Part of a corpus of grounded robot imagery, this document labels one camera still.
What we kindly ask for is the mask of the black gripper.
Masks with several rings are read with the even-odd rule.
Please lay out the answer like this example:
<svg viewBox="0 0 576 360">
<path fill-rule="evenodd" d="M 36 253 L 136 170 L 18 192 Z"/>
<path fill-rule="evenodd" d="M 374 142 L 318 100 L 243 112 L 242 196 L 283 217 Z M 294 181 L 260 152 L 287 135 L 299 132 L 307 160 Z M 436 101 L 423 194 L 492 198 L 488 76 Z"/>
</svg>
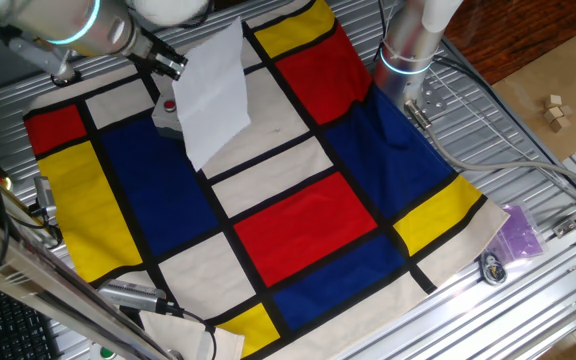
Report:
<svg viewBox="0 0 576 360">
<path fill-rule="evenodd" d="M 160 75 L 178 80 L 185 70 L 188 59 L 173 47 L 164 44 L 159 38 L 142 27 L 134 31 L 128 47 L 128 59 L 141 68 L 154 68 Z"/>
</svg>

